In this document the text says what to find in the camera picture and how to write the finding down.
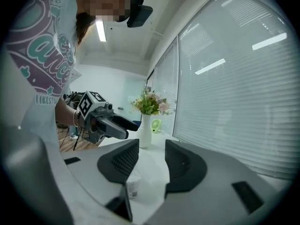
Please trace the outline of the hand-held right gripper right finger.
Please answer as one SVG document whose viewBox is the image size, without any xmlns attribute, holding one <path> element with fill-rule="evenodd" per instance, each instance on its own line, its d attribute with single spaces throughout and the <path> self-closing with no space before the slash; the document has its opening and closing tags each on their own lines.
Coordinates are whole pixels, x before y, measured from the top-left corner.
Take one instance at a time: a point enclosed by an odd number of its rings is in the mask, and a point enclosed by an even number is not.
<svg viewBox="0 0 300 225">
<path fill-rule="evenodd" d="M 176 141 L 165 141 L 165 162 L 170 182 L 166 193 L 181 193 L 193 190 L 205 178 L 208 168 L 204 159 L 181 147 Z"/>
</svg>

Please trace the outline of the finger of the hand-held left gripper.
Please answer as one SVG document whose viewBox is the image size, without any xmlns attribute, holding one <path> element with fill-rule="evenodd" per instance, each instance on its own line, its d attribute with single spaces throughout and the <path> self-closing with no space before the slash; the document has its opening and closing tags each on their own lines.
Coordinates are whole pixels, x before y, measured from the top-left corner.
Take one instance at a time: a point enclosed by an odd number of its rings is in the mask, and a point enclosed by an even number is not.
<svg viewBox="0 0 300 225">
<path fill-rule="evenodd" d="M 110 117 L 99 117 L 98 129 L 100 130 L 100 132 L 109 137 L 117 138 L 120 140 L 128 138 L 128 131 L 111 122 Z"/>
<path fill-rule="evenodd" d="M 126 117 L 121 116 L 119 114 L 113 114 L 110 117 L 110 121 L 123 128 L 124 130 L 137 131 L 139 128 L 138 125 L 132 120 L 129 120 Z"/>
</svg>

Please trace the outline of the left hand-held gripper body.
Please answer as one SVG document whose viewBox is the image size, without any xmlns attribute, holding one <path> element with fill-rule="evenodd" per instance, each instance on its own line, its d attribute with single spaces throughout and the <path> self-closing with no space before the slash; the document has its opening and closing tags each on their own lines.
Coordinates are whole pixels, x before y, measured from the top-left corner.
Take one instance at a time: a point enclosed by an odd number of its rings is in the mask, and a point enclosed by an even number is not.
<svg viewBox="0 0 300 225">
<path fill-rule="evenodd" d="M 82 138 L 93 144 L 101 142 L 105 134 L 97 128 L 96 120 L 113 113 L 113 105 L 98 92 L 86 91 L 77 108 L 82 116 L 83 130 L 88 134 Z"/>
</svg>

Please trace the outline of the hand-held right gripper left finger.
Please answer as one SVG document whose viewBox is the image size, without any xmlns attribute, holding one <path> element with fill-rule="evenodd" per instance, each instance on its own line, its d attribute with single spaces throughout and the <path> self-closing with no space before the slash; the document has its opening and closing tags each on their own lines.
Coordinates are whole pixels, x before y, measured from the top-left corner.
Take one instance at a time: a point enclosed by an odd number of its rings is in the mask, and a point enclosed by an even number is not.
<svg viewBox="0 0 300 225">
<path fill-rule="evenodd" d="M 139 159 L 139 140 L 130 139 L 100 148 L 100 173 L 113 183 L 125 184 Z"/>
</svg>

